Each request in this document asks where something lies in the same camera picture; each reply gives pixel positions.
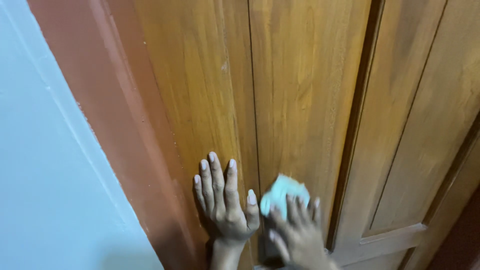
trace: fingernail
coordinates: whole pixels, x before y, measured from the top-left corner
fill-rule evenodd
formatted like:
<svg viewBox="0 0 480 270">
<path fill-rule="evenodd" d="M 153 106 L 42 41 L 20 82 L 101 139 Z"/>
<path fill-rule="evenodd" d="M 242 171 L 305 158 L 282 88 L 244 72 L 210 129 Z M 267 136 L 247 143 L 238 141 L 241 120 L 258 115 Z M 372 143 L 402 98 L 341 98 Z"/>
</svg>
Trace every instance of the fingernail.
<svg viewBox="0 0 480 270">
<path fill-rule="evenodd" d="M 253 192 L 253 189 L 248 191 L 248 203 L 251 205 L 256 205 L 257 204 L 257 196 L 255 196 L 255 192 Z"/>
<path fill-rule="evenodd" d="M 235 162 L 234 159 L 231 159 L 230 162 L 228 163 L 228 166 L 229 166 L 230 168 L 234 168 L 235 165 L 237 165 L 237 163 Z"/>
</svg>

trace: cleaning cloth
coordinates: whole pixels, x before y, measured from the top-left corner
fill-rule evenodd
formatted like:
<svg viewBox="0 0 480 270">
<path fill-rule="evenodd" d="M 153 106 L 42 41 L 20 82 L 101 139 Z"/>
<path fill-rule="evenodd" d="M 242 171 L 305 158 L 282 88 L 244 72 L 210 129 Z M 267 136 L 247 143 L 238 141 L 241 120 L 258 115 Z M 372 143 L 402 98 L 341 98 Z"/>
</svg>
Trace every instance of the cleaning cloth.
<svg viewBox="0 0 480 270">
<path fill-rule="evenodd" d="M 287 194 L 303 198 L 305 207 L 310 201 L 310 195 L 304 184 L 298 183 L 295 179 L 279 174 L 272 188 L 264 194 L 260 202 L 260 212 L 268 216 L 271 206 L 276 206 L 282 214 L 283 220 L 287 219 Z"/>
</svg>

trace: white wall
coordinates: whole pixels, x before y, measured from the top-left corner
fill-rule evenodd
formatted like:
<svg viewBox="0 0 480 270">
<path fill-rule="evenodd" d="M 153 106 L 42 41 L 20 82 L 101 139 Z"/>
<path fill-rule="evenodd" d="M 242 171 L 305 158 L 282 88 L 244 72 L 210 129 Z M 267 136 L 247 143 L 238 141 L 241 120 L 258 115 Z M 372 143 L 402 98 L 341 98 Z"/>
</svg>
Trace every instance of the white wall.
<svg viewBox="0 0 480 270">
<path fill-rule="evenodd" d="M 0 0 L 0 269 L 163 269 L 25 0 Z"/>
</svg>

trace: hand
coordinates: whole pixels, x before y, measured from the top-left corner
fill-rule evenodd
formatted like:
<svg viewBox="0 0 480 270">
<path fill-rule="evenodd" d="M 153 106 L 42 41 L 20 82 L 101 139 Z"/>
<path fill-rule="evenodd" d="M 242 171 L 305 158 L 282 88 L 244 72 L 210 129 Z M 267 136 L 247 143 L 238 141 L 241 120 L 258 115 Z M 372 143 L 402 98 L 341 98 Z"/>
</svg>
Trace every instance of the hand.
<svg viewBox="0 0 480 270">
<path fill-rule="evenodd" d="M 197 199 L 218 229 L 214 241 L 211 269 L 236 269 L 246 241 L 260 226 L 257 198 L 248 191 L 247 208 L 243 213 L 237 190 L 237 163 L 230 160 L 227 181 L 216 153 L 200 161 L 200 175 L 194 177 Z"/>
<path fill-rule="evenodd" d="M 318 198 L 309 204 L 307 211 L 301 198 L 289 195 L 287 221 L 277 209 L 270 210 L 276 230 L 271 230 L 269 237 L 285 264 L 306 270 L 336 269 L 324 251 L 320 214 Z"/>
</svg>

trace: brown door frame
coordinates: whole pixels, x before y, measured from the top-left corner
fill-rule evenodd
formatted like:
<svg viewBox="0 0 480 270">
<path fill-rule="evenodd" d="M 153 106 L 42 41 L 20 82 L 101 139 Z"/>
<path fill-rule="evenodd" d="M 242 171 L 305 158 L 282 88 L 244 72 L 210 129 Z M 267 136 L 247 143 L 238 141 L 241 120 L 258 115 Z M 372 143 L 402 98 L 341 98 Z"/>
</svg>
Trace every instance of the brown door frame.
<svg viewBox="0 0 480 270">
<path fill-rule="evenodd" d="M 205 268 L 163 101 L 130 0 L 28 0 L 165 269 Z"/>
</svg>

